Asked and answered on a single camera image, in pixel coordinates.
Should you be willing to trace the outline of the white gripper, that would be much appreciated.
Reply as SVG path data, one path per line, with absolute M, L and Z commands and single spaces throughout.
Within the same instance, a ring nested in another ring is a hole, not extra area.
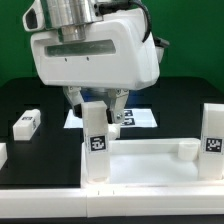
M 151 86 L 160 74 L 153 38 L 144 34 L 140 9 L 118 11 L 88 25 L 81 42 L 64 44 L 55 31 L 46 31 L 31 36 L 31 49 L 40 79 L 46 85 L 64 86 L 76 117 L 82 117 L 80 87 L 106 88 L 108 123 L 121 124 L 128 90 Z

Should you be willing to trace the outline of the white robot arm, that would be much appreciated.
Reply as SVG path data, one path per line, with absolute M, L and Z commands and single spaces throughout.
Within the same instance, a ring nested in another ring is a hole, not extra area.
M 124 120 L 131 90 L 159 77 L 147 10 L 134 0 L 35 0 L 36 33 L 31 47 L 38 75 L 61 86 L 72 107 L 82 103 L 83 88 L 104 89 L 111 99 L 112 123 Z

